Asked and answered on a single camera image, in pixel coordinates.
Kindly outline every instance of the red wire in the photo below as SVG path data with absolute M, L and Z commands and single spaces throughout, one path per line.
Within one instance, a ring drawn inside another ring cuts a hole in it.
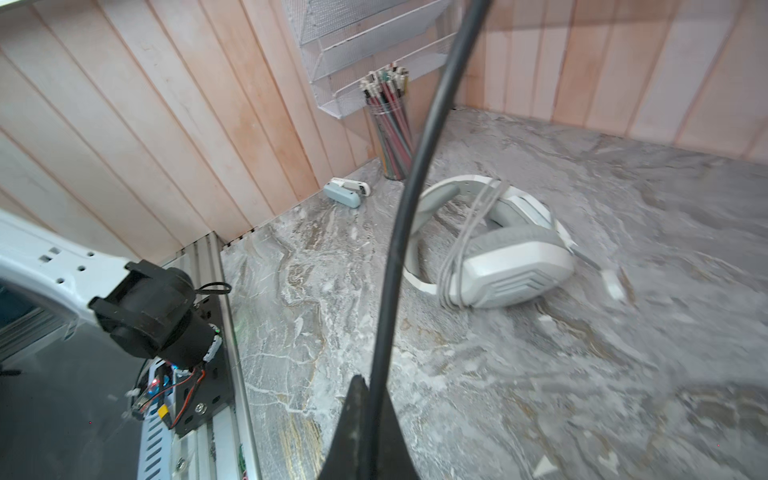
M 170 389 L 174 388 L 175 386 L 179 386 L 179 385 L 182 385 L 182 384 L 183 384 L 183 383 L 185 383 L 185 382 L 188 382 L 188 381 L 189 381 L 189 380 L 190 380 L 192 377 L 194 377 L 194 373 L 195 373 L 195 371 L 197 371 L 197 367 L 195 367 L 195 368 L 192 370 L 192 373 L 191 373 L 191 374 L 190 374 L 190 375 L 189 375 L 189 376 L 188 376 L 186 379 L 184 379 L 184 380 L 180 381 L 179 383 L 174 383 L 173 385 L 171 385 L 171 386 L 169 386 L 169 387 L 167 387 L 167 388 L 165 388 L 165 389 L 162 389 L 160 392 L 156 393 L 156 394 L 155 394 L 155 395 L 154 395 L 154 396 L 153 396 L 151 399 L 149 399 L 149 400 L 147 401 L 147 403 L 145 403 L 145 404 L 144 404 L 144 406 L 143 406 L 143 407 L 141 407 L 141 409 L 140 409 L 139 411 L 140 411 L 140 412 L 143 412 L 144 410 L 146 410 L 146 409 L 147 409 L 147 407 L 148 407 L 148 406 L 150 406 L 150 405 L 152 405 L 152 402 L 153 402 L 153 401 L 154 401 L 154 400 L 155 400 L 155 399 L 156 399 L 158 396 L 160 396 L 160 394 L 161 394 L 161 393 L 165 393 L 165 392 L 167 392 L 168 390 L 170 390 Z
M 176 415 L 176 419 L 174 420 L 174 423 L 171 424 L 170 427 L 168 427 L 169 430 L 171 430 L 173 427 L 175 427 L 176 424 L 179 422 L 179 420 L 181 419 L 181 416 L 184 414 L 184 411 L 187 410 L 187 405 L 189 404 L 190 399 L 192 398 L 192 394 L 194 393 L 195 390 L 197 390 L 197 387 L 200 385 L 200 382 L 202 382 L 204 378 L 205 378 L 205 369 L 203 369 L 203 374 L 200 375 L 199 379 L 197 379 L 197 382 L 195 383 L 194 387 L 192 388 L 192 390 L 187 395 L 187 398 L 184 400 L 184 406 L 181 407 L 181 410 L 179 410 L 179 414 Z

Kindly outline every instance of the black strap loop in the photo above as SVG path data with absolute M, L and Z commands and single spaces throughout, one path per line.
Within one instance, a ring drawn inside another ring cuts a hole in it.
M 207 289 L 209 286 L 223 286 L 223 290 L 219 289 Z M 206 283 L 199 289 L 195 290 L 195 293 L 200 295 L 227 295 L 232 292 L 232 286 L 227 282 L 211 282 Z

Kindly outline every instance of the black mounting plate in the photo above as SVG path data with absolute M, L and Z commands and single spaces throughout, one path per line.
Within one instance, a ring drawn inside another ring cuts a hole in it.
M 195 313 L 202 319 L 218 327 L 219 335 L 224 337 L 223 321 L 221 319 L 221 301 L 217 295 L 209 295 L 194 305 Z M 212 419 L 214 415 L 221 411 L 225 406 L 234 404 L 234 388 L 230 376 L 230 364 L 227 360 L 226 342 L 219 347 L 219 351 L 213 360 L 205 365 L 205 378 L 190 399 L 187 411 L 179 419 L 176 428 L 176 434 L 179 437 L 185 436 L 188 432 L 195 430 L 200 425 Z M 184 399 L 192 388 L 193 380 L 184 388 L 175 389 L 175 406 L 180 409 L 184 404 Z M 204 404 L 205 409 L 202 413 L 195 410 L 199 404 Z

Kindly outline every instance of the wrapped gray cable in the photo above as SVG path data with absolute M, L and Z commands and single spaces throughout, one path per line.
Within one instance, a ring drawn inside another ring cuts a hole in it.
M 456 237 L 456 241 L 451 245 L 448 256 L 443 260 L 437 278 L 437 295 L 440 306 L 448 309 L 466 308 L 462 298 L 462 264 L 464 263 L 464 253 L 467 250 L 469 241 L 472 238 L 472 232 L 482 222 L 488 212 L 491 211 L 496 201 L 507 191 L 509 182 L 503 180 L 492 180 L 480 190 L 475 197 L 472 206 L 467 214 L 467 219 L 462 225 L 462 229 Z M 451 300 L 451 279 L 456 274 L 456 303 Z

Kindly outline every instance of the ear cushion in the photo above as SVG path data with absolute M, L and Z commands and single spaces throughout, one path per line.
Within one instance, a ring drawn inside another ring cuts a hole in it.
M 551 243 L 552 245 L 565 248 L 563 240 L 556 231 L 544 228 L 541 225 L 504 227 L 471 239 L 464 253 L 464 259 L 467 260 L 500 248 L 536 241 Z

